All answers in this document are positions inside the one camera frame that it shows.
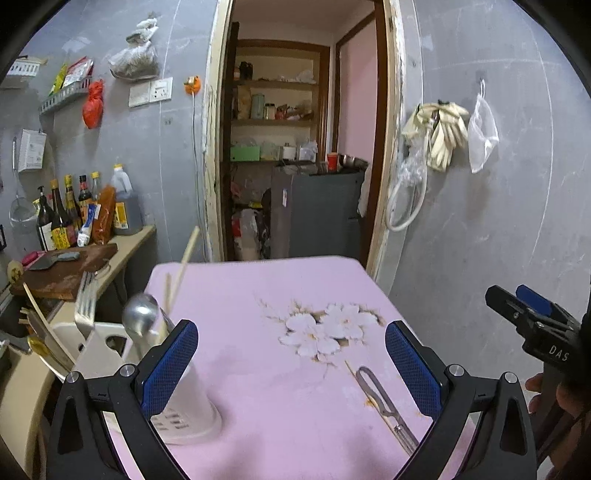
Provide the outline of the person right hand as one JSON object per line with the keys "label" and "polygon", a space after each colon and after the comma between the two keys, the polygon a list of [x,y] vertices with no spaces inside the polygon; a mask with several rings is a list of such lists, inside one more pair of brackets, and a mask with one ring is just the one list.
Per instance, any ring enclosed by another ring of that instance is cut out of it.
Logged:
{"label": "person right hand", "polygon": [[559,373],[538,373],[525,382],[533,397],[528,409],[536,447],[562,440],[583,412],[583,402],[564,385]]}

